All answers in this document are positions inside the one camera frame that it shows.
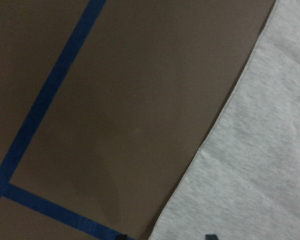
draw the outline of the blue stripe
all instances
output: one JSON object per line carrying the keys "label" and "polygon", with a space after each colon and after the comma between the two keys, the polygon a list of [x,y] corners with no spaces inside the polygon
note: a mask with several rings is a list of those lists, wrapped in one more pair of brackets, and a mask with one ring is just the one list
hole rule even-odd
{"label": "blue stripe", "polygon": [[120,232],[92,221],[12,184],[8,184],[3,196],[101,240],[115,240],[116,236],[122,235]]}
{"label": "blue stripe", "polygon": [[0,197],[25,153],[106,0],[91,0],[0,165]]}

